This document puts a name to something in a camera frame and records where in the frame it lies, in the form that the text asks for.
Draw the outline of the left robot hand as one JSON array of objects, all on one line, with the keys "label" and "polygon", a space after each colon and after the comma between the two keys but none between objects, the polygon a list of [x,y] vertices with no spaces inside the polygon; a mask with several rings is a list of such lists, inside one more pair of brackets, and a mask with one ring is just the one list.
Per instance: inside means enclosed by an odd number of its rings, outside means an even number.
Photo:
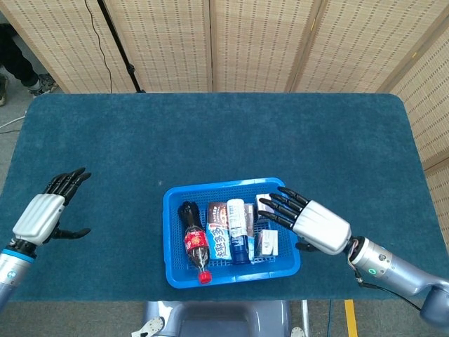
[{"label": "left robot hand", "polygon": [[60,217],[81,184],[90,178],[85,168],[61,173],[52,178],[42,193],[27,205],[13,227],[16,240],[42,246],[51,239],[80,239],[90,233],[89,228],[73,232],[59,228]]}]

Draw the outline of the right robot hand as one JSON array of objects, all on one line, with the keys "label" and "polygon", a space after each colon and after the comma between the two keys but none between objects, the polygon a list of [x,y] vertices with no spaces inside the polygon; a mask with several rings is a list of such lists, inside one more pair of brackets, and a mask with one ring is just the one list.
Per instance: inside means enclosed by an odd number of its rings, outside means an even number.
[{"label": "right robot hand", "polygon": [[279,186],[277,193],[258,201],[269,207],[268,211],[259,209],[258,215],[295,233],[306,242],[303,249],[335,256],[353,239],[351,225],[346,220],[290,188]]}]

